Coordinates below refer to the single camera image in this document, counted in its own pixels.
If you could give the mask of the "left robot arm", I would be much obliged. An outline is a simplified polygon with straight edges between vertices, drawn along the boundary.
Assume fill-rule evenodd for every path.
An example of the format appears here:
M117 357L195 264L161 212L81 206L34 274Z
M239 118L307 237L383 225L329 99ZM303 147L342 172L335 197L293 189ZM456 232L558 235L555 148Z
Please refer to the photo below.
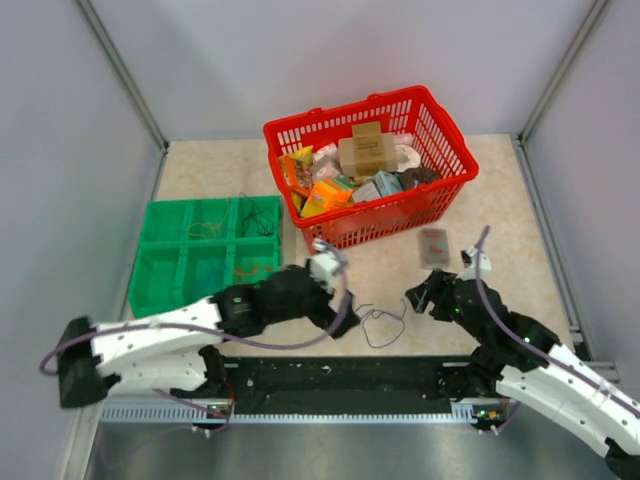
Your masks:
M176 310L130 322L71 320L55 349L59 405L77 409L113 393L160 390L176 398L210 398L226 387L217 349L226 341L256 345L267 327L306 318L338 339L360 323L353 294L330 303L337 277L311 263L289 265L253 284L233 285Z

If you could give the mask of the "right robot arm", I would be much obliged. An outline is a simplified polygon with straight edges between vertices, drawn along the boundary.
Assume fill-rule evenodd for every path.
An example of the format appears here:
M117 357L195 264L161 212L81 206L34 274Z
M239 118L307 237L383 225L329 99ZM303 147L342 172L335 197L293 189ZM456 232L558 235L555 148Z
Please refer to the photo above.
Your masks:
M406 291L417 313L462 327L478 346L439 378L450 399L499 395L582 440L619 479L639 476L639 403L606 380L539 321L509 310L482 280L436 269Z

